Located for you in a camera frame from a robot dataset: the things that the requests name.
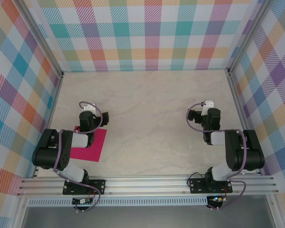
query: floor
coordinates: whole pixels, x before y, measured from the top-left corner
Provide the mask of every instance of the floor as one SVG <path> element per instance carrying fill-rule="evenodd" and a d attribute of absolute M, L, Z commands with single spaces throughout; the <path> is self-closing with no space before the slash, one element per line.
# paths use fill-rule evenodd
<path fill-rule="evenodd" d="M 187 109 L 203 100 L 221 110 L 222 129 L 241 128 L 223 70 L 66 73 L 51 128 L 73 129 L 78 102 L 93 102 L 110 123 L 100 162 L 73 159 L 90 176 L 205 173 L 225 150 L 187 126 Z"/>

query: purple cable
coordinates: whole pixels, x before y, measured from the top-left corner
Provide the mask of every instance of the purple cable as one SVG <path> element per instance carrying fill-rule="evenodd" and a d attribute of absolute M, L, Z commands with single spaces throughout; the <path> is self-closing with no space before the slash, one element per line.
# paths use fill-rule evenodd
<path fill-rule="evenodd" d="M 93 130 L 91 130 L 91 131 L 88 131 L 88 132 L 77 132 L 77 133 L 78 133 L 78 134 L 89 134 L 89 133 L 93 133 L 94 131 L 96 131 L 96 130 L 101 126 L 101 124 L 102 124 L 102 122 L 103 122 L 103 115 L 102 115 L 102 112 L 100 111 L 100 109 L 99 109 L 98 107 L 96 107 L 96 105 L 94 105 L 94 104 L 92 104 L 92 103 L 89 103 L 89 102 L 86 102 L 86 101 L 81 101 L 81 102 L 79 102 L 79 106 L 80 106 L 82 109 L 83 109 L 83 107 L 81 106 L 82 103 L 93 106 L 93 107 L 100 113 L 100 123 L 99 123 L 99 125 L 98 125 L 95 129 L 93 129 Z M 64 131 L 64 129 L 60 130 L 60 132 L 59 132 L 59 137 L 58 137 L 58 154 L 57 154 L 57 159 L 56 159 L 56 161 L 55 161 L 55 165 L 54 165 L 53 171 L 54 171 L 59 177 L 61 177 L 62 179 L 66 180 L 66 181 L 68 181 L 68 182 L 71 182 L 71 183 L 74 183 L 74 184 L 77 184 L 77 185 L 81 185 L 81 186 L 84 186 L 84 187 L 87 187 L 87 188 L 91 188 L 91 189 L 97 191 L 97 193 L 98 193 L 98 199 L 97 199 L 97 201 L 96 201 L 92 206 L 90 206 L 88 209 L 86 209 L 86 210 L 79 210 L 79 209 L 77 208 L 77 205 L 75 205 L 75 209 L 77 210 L 77 212 L 78 212 L 78 211 L 81 211 L 81 212 L 89 211 L 89 210 L 93 209 L 93 208 L 96 206 L 96 204 L 99 202 L 100 196 L 101 196 L 100 191 L 99 191 L 97 188 L 93 187 L 93 186 L 90 186 L 90 185 L 87 185 L 87 184 L 83 184 L 83 183 L 79 183 L 79 182 L 74 181 L 74 180 L 70 180 L 70 179 L 66 178 L 65 176 L 61 175 L 61 174 L 59 173 L 59 170 L 57 170 L 57 165 L 58 165 L 58 162 L 59 162 L 59 159 L 60 159 L 60 155 L 61 155 L 61 135 L 62 135 L 62 132 L 63 132 L 63 131 Z"/>
<path fill-rule="evenodd" d="M 193 126 L 189 123 L 188 115 L 189 115 L 190 110 L 191 110 L 193 107 L 198 106 L 198 105 L 203 106 L 204 103 L 194 104 L 194 105 L 192 105 L 192 106 L 188 109 L 188 111 L 187 111 L 187 114 L 186 114 L 186 121 L 187 121 L 187 124 L 189 125 L 190 128 L 192 128 L 192 129 L 195 130 L 195 131 L 204 132 L 204 133 L 205 133 L 205 132 L 225 132 L 225 131 L 228 131 L 228 130 L 210 130 L 210 131 L 204 131 L 204 130 L 200 130 L 200 129 L 197 129 L 197 128 L 193 127 Z M 234 177 L 234 176 L 237 176 L 238 174 L 240 174 L 240 173 L 242 172 L 242 170 L 244 169 L 244 166 L 245 166 L 245 164 L 246 164 L 246 159 L 247 159 L 247 145 L 246 145 L 246 138 L 245 138 L 245 135 L 244 135 L 244 133 L 243 133 L 240 129 L 234 129 L 234 130 L 237 131 L 237 132 L 239 132 L 239 133 L 241 134 L 242 138 L 243 138 L 244 155 L 243 155 L 243 162 L 242 162 L 241 168 L 240 168 L 236 173 L 233 173 L 233 174 L 227 176 L 227 180 L 229 180 L 230 178 L 232 178 L 232 177 Z M 234 183 L 243 183 L 243 184 L 244 184 L 244 188 L 243 188 L 242 192 L 238 195 L 238 197 L 237 197 L 234 201 L 232 201 L 231 203 L 229 203 L 229 204 L 227 204 L 227 205 L 221 207 L 220 209 L 226 208 L 226 207 L 232 205 L 233 203 L 237 202 L 237 201 L 242 197 L 242 195 L 244 194 L 244 192 L 245 192 L 245 190 L 246 190 L 246 183 L 245 183 L 244 181 L 242 181 L 242 180 L 239 180 L 239 181 L 238 181 L 238 180 L 229 180 L 229 181 L 230 181 L 230 182 L 234 182 Z"/>

